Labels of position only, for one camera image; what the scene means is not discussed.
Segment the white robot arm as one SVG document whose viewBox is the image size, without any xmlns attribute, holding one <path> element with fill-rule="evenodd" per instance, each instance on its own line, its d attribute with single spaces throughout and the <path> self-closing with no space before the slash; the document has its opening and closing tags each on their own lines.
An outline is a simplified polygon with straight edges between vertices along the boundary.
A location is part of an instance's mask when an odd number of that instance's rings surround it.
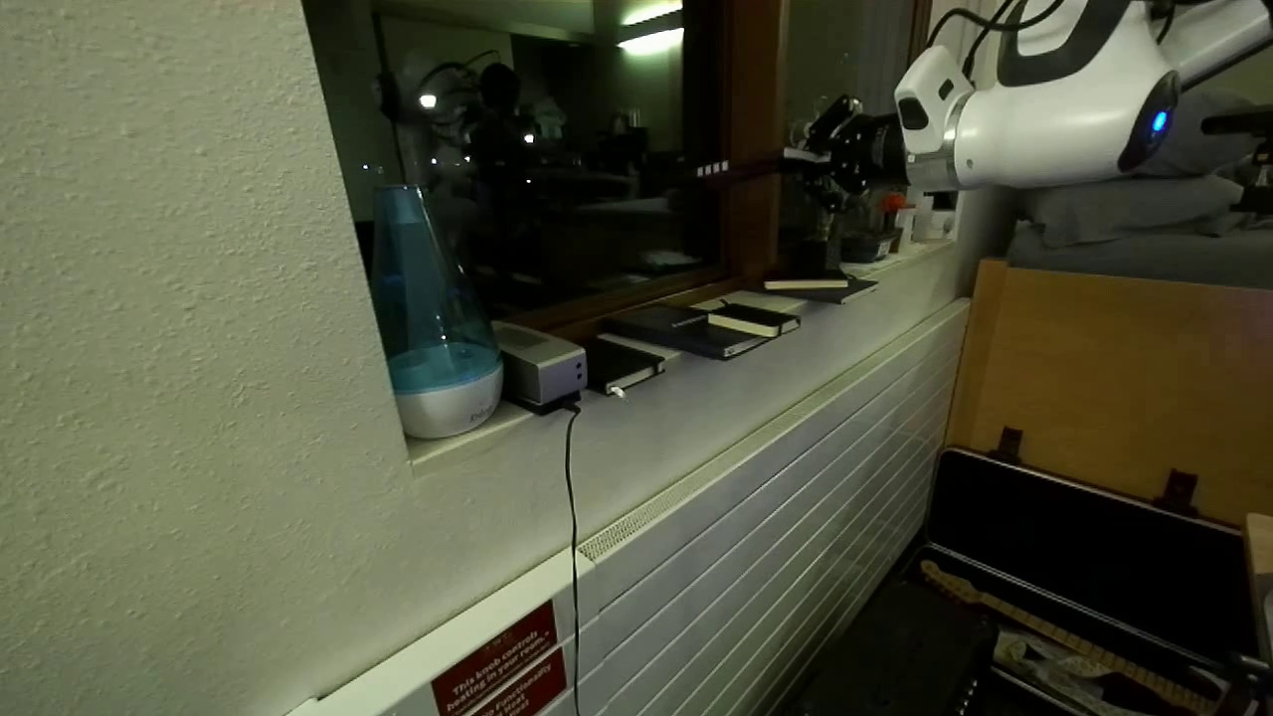
<svg viewBox="0 0 1273 716">
<path fill-rule="evenodd" d="M 860 127 L 892 130 L 892 172 L 921 192 L 1076 187 L 1145 166 L 1179 124 L 1185 89 L 1273 40 L 1270 0 L 1009 0 L 993 78 L 929 40 L 892 90 L 885 116 L 832 102 L 779 158 L 799 172 L 876 180 Z"/>
</svg>

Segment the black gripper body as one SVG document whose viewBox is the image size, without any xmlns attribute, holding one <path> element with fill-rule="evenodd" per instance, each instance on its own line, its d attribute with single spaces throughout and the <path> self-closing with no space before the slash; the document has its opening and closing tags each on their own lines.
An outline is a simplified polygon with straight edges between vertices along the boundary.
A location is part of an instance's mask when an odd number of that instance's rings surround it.
<svg viewBox="0 0 1273 716">
<path fill-rule="evenodd" d="M 782 150 L 799 180 L 835 199 L 907 183 L 903 127 L 892 110 L 866 110 L 852 97 L 818 102 Z"/>
</svg>

